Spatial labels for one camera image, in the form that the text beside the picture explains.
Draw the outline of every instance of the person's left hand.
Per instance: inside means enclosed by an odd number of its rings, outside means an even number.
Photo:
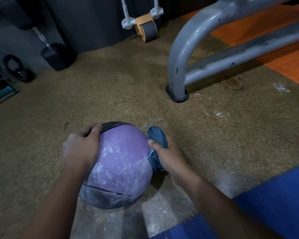
[[[93,123],[77,132],[71,133],[63,143],[63,155],[60,163],[64,169],[89,172],[95,165],[100,154],[100,133],[102,125]]]

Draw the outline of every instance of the black kettlebell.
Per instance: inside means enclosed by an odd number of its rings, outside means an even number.
[[[8,62],[10,60],[15,61],[18,65],[18,67],[15,70],[9,68]],[[9,74],[13,75],[17,80],[20,80],[22,82],[29,83],[35,78],[35,74],[31,70],[25,68],[21,60],[19,60],[16,56],[12,54],[8,54],[3,58],[2,65],[8,71]]]

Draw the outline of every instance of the dumbbell handle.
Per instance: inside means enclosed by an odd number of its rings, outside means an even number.
[[[40,32],[40,30],[37,27],[33,27],[32,28],[35,33],[37,34],[37,36],[39,37],[39,39],[44,42],[44,44],[51,49],[50,43],[47,41],[47,39],[44,37],[44,35]]]

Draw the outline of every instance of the forearm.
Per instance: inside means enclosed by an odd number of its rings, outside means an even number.
[[[176,178],[219,238],[281,238],[267,227],[252,223],[233,201],[191,169]]]
[[[21,238],[68,238],[85,171],[63,171]]]

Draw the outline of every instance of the gray metal frame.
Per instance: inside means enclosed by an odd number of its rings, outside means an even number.
[[[192,17],[168,57],[166,91],[175,102],[188,98],[185,86],[299,41],[299,22],[188,65],[202,39],[215,29],[289,0],[218,0]]]

